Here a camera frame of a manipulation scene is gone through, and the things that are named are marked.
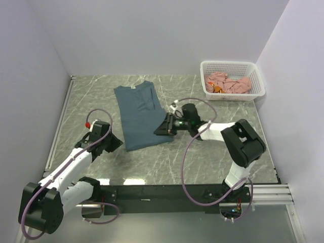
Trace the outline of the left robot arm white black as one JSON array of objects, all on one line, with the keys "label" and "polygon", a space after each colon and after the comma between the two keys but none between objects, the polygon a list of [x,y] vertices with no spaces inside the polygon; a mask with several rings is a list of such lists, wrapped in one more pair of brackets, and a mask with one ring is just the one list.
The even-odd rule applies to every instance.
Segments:
[{"label": "left robot arm white black", "polygon": [[28,226],[51,234],[60,226],[64,215],[78,204],[88,201],[104,205],[99,180],[82,177],[72,184],[102,152],[113,152],[123,144],[113,133],[100,142],[97,139],[97,134],[86,133],[56,170],[38,183],[30,182],[24,187],[18,216],[22,229]]}]

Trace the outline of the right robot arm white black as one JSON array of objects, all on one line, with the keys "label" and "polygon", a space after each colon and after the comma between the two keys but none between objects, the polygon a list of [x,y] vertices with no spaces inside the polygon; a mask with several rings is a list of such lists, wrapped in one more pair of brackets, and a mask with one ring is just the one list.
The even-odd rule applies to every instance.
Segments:
[{"label": "right robot arm white black", "polygon": [[154,131],[158,136],[175,136],[178,131],[188,131],[197,140],[224,142],[232,159],[232,165],[222,189],[222,196],[228,202],[240,196],[240,188],[252,166],[266,151],[265,142],[250,123],[240,119],[235,123],[212,123],[201,120],[197,114],[176,116],[167,113],[161,125]]}]

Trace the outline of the teal blue t shirt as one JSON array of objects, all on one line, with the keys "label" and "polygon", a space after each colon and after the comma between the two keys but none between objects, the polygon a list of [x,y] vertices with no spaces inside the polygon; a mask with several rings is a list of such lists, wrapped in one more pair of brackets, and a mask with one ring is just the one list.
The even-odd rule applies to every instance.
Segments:
[{"label": "teal blue t shirt", "polygon": [[114,89],[120,111],[126,151],[134,151],[174,141],[173,137],[158,136],[154,131],[166,118],[154,84],[149,81]]}]

